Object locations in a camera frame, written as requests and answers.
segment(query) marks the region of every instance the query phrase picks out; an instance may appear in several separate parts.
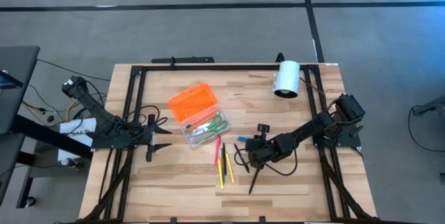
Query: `black desk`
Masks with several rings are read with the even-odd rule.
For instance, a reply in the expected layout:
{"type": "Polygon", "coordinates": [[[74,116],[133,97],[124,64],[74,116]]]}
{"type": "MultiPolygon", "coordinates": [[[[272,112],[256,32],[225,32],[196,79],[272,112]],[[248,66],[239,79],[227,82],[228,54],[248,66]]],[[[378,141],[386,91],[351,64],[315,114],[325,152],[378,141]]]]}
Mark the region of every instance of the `black desk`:
{"type": "MultiPolygon", "coordinates": [[[[35,46],[0,47],[0,70],[7,70],[9,75],[23,83],[21,88],[7,89],[0,92],[0,173],[10,170],[0,177],[0,204],[8,188],[13,173],[12,168],[15,167],[16,163],[29,166],[50,166],[57,162],[56,151],[54,150],[53,152],[42,154],[42,156],[22,152],[21,148],[25,136],[51,144],[85,159],[92,159],[92,152],[87,145],[17,115],[33,74],[39,50],[40,48],[35,46]]],[[[40,170],[43,169],[29,169],[17,207],[25,206],[33,178],[41,177],[37,176],[40,174],[38,172],[40,170]]]]}

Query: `wooden table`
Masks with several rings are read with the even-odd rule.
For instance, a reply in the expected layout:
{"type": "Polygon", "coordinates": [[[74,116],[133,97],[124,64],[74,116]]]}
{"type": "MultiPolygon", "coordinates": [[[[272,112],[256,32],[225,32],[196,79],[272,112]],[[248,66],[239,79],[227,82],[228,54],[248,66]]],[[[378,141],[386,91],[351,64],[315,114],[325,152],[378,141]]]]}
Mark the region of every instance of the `wooden table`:
{"type": "MultiPolygon", "coordinates": [[[[119,64],[114,68],[106,102],[106,109],[113,114],[122,115],[130,68],[130,64],[119,64]]],[[[337,65],[320,64],[320,70],[329,103],[345,92],[340,69],[337,65]]],[[[299,96],[295,99],[277,97],[272,92],[276,72],[149,71],[142,105],[158,106],[161,116],[169,118],[162,128],[173,132],[171,135],[155,134],[154,143],[173,145],[154,154],[151,163],[145,162],[145,147],[136,149],[124,221],[170,221],[171,217],[177,217],[178,221],[258,221],[259,216],[265,216],[267,221],[328,221],[318,151],[311,138],[297,149],[298,169],[292,176],[283,177],[264,168],[252,195],[248,195],[248,189],[254,169],[247,173],[243,166],[237,166],[233,161],[233,143],[243,146],[236,138],[258,134],[258,123],[270,125],[270,138],[293,131],[312,119],[306,84],[300,82],[299,96]],[[213,164],[215,141],[191,149],[168,107],[171,97],[202,82],[211,86],[232,122],[232,129],[222,136],[222,141],[231,156],[235,184],[229,183],[227,177],[224,190],[220,189],[218,169],[213,164]]],[[[132,106],[136,100],[136,87],[132,106]]],[[[142,113],[153,111],[143,109],[142,113]]],[[[346,188],[365,211],[375,216],[362,158],[347,147],[337,150],[346,188]]],[[[108,150],[94,154],[79,217],[84,217],[97,204],[107,154],[108,150]]],[[[290,171],[294,167],[294,157],[273,166],[283,172],[290,171]]],[[[114,197],[112,217],[116,217],[119,194],[120,189],[114,197]]],[[[333,194],[337,215],[341,216],[335,186],[333,194]]]]}

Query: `black floor stripe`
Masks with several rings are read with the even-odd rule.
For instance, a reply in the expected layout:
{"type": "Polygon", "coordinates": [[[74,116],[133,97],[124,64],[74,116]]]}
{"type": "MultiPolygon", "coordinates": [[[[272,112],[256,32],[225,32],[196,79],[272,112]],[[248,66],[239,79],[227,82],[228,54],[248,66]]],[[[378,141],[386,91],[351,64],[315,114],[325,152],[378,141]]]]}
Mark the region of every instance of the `black floor stripe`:
{"type": "Polygon", "coordinates": [[[445,1],[313,3],[313,8],[406,8],[445,6],[445,1]]]}
{"type": "Polygon", "coordinates": [[[315,21],[314,9],[311,0],[305,0],[309,27],[311,29],[312,40],[314,41],[315,55],[319,63],[324,63],[323,51],[321,50],[320,36],[318,35],[317,23],[315,21]]]}
{"type": "Polygon", "coordinates": [[[57,11],[119,11],[119,10],[185,10],[185,9],[230,9],[230,8],[304,8],[304,3],[207,3],[172,5],[130,6],[63,6],[63,7],[8,7],[0,12],[57,12],[57,11]]]}

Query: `white paper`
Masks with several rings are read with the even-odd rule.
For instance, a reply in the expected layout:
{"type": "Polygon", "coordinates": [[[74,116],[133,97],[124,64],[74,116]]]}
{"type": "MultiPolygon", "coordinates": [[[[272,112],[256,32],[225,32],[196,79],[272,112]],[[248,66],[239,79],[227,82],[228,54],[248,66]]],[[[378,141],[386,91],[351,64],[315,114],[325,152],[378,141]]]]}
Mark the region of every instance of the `white paper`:
{"type": "MultiPolygon", "coordinates": [[[[81,123],[81,120],[72,120],[67,123],[60,124],[60,133],[67,134],[76,129],[77,126],[81,123]]],[[[86,135],[86,133],[95,131],[96,129],[96,119],[85,119],[82,122],[82,125],[76,129],[76,131],[72,132],[69,137],[75,141],[83,143],[88,147],[91,147],[92,139],[86,135]]],[[[57,160],[62,161],[66,158],[76,159],[80,156],[72,154],[70,152],[66,152],[64,150],[58,150],[57,160]]]]}

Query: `red pen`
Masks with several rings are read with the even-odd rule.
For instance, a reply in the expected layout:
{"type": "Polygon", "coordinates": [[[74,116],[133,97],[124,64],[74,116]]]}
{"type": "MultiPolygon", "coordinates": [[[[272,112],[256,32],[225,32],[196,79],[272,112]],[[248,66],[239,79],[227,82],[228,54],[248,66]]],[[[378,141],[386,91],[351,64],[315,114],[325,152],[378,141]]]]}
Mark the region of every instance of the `red pen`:
{"type": "Polygon", "coordinates": [[[219,150],[220,150],[220,145],[221,145],[221,137],[218,135],[216,137],[215,166],[218,165],[218,153],[219,153],[219,150]]]}

